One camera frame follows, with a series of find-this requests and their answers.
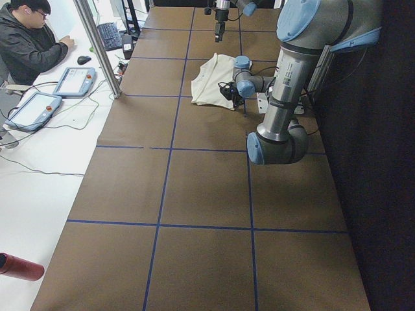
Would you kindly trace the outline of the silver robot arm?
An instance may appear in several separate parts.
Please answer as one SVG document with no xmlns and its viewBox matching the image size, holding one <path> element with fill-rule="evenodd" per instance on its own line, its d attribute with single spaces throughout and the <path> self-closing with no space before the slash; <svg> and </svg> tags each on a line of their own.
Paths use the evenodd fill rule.
<svg viewBox="0 0 415 311">
<path fill-rule="evenodd" d="M 236 57 L 233 81 L 242 98 L 272 89 L 263 122 L 247 137 L 251 162 L 291 164 L 305 155 L 308 136 L 294 110 L 324 47 L 351 52 L 375 45 L 382 13 L 382 1 L 288 1 L 276 29 L 280 41 L 276 76 L 252 75 L 250 59 Z"/>
<path fill-rule="evenodd" d="M 242 12 L 242 14 L 246 16 L 251 16 L 257 9 L 257 4 L 254 1 L 248 1 L 248 0 L 214 1 L 213 10 L 215 11 L 215 21 L 216 21 L 215 23 L 215 41 L 216 42 L 221 42 L 223 39 L 231 4 L 235 5 Z"/>
</svg>

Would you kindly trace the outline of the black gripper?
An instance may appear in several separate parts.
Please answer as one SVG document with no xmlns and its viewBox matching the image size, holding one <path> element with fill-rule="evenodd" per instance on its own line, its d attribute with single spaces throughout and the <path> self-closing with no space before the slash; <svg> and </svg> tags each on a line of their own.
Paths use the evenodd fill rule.
<svg viewBox="0 0 415 311">
<path fill-rule="evenodd" d="M 242 98 L 242 96 L 240 96 L 240 94 L 236 91 L 230 92 L 229 95 L 230 101 L 232 101 L 232 110 L 236 111 L 240 106 L 245 104 L 245 99 Z"/>
<path fill-rule="evenodd" d="M 215 41 L 221 42 L 225 32 L 226 21 L 228 20 L 229 10 L 224 8 L 215 9 Z"/>
</svg>

